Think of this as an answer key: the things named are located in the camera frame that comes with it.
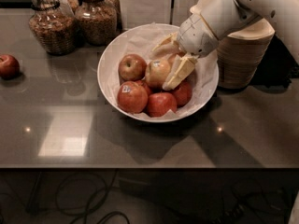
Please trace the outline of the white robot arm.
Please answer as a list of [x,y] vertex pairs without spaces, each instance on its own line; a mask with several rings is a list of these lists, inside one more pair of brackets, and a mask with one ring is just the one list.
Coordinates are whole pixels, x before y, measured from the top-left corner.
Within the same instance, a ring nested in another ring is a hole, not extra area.
[[163,89],[176,88],[200,58],[215,50],[227,35],[265,19],[292,57],[299,62],[299,0],[212,0],[194,12],[179,29],[151,51],[152,59],[182,51],[175,59]]

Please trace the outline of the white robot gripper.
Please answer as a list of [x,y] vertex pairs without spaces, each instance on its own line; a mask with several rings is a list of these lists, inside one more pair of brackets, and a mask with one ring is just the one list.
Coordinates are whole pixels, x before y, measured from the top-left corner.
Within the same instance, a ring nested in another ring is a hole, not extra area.
[[163,58],[171,54],[193,56],[175,56],[171,71],[167,76],[163,89],[175,89],[195,68],[197,57],[206,57],[217,48],[219,41],[206,26],[200,15],[192,14],[183,22],[178,32],[167,35],[149,53],[152,60]]

